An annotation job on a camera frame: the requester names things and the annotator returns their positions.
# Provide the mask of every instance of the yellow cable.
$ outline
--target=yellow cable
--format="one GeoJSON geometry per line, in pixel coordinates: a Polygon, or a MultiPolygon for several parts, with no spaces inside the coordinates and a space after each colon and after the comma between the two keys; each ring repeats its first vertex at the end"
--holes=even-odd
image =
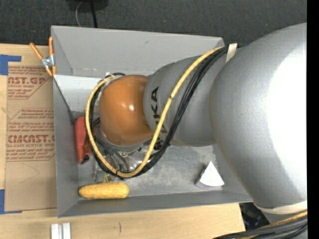
{"type": "Polygon", "coordinates": [[[158,122],[158,125],[156,127],[156,130],[155,130],[155,133],[153,135],[153,138],[151,140],[151,143],[150,143],[150,146],[149,146],[149,149],[146,153],[146,155],[144,156],[144,159],[143,161],[141,162],[141,164],[132,172],[129,172],[129,173],[123,173],[121,171],[117,171],[113,166],[111,166],[106,160],[105,158],[103,157],[103,155],[100,153],[98,147],[96,146],[96,143],[93,139],[93,135],[92,135],[92,132],[91,132],[91,128],[90,128],[90,122],[89,122],[89,111],[90,111],[90,103],[91,103],[91,100],[94,96],[94,94],[96,93],[97,89],[102,86],[105,82],[108,81],[109,78],[111,78],[111,76],[105,78],[104,80],[102,80],[94,89],[93,91],[91,92],[91,95],[88,99],[88,102],[87,102],[87,105],[86,105],[86,111],[85,111],[85,123],[86,123],[86,129],[87,129],[87,132],[88,132],[88,136],[89,136],[89,140],[91,142],[91,145],[94,149],[94,151],[96,152],[97,156],[99,157],[100,161],[113,173],[117,173],[117,175],[123,177],[123,178],[130,178],[130,177],[133,177],[135,176],[136,174],[138,174],[143,168],[144,166],[146,165],[153,149],[154,149],[154,146],[156,144],[156,141],[158,139],[158,136],[159,136],[159,133],[160,133],[160,130],[161,130],[161,127],[164,123],[164,120],[166,118],[166,115],[167,115],[167,112],[168,112],[168,109],[170,107],[170,104],[173,100],[173,98],[175,97],[175,95],[177,94],[177,92],[179,91],[180,87],[182,86],[183,82],[186,80],[186,78],[189,76],[189,74],[203,61],[205,60],[208,56],[210,56],[211,54],[213,54],[214,52],[216,52],[217,50],[221,49],[222,47],[219,47],[219,48],[215,48],[213,50],[210,50],[208,52],[206,52],[204,55],[200,56],[199,58],[197,58],[192,64],[191,66],[184,72],[184,74],[182,75],[182,77],[179,79],[179,81],[177,82],[177,84],[175,85],[171,95],[169,96],[165,106],[164,106],[164,109],[162,111],[162,114],[160,116],[160,119],[159,119],[159,122],[158,122]]]}

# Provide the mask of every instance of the metal bracket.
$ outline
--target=metal bracket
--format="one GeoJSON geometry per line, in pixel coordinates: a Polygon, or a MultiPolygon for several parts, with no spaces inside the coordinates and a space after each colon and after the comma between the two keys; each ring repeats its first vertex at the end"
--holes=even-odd
{"type": "Polygon", "coordinates": [[[51,55],[47,58],[42,58],[41,61],[46,69],[49,69],[49,68],[55,66],[55,56],[54,55],[51,55]]]}

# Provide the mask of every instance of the black surface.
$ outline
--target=black surface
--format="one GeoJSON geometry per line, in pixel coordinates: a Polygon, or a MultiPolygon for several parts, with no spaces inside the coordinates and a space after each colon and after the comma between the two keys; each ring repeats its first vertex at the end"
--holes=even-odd
{"type": "MultiPolygon", "coordinates": [[[[0,42],[47,45],[51,25],[77,26],[78,0],[0,0],[0,42]]],[[[100,28],[189,33],[245,45],[307,21],[307,0],[99,0],[100,28]]],[[[79,9],[93,27],[90,5],[79,9]]]]}

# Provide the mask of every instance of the white object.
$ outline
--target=white object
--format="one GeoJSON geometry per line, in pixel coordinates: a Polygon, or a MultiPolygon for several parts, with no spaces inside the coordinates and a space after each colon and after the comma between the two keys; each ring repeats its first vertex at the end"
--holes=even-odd
{"type": "Polygon", "coordinates": [[[51,239],[71,239],[71,224],[51,224],[51,239]]]}
{"type": "Polygon", "coordinates": [[[205,170],[201,173],[195,185],[199,188],[211,190],[216,187],[221,187],[225,183],[220,177],[216,167],[210,161],[205,170]]]}

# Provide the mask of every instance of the black cable on floor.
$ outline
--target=black cable on floor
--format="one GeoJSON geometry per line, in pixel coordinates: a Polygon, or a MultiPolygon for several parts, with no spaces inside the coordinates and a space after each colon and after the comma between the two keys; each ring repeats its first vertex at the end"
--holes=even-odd
{"type": "Polygon", "coordinates": [[[98,23],[96,21],[96,14],[95,14],[95,8],[94,8],[94,2],[93,0],[90,0],[90,6],[92,11],[92,17],[93,17],[93,24],[95,28],[98,28],[98,23]]]}

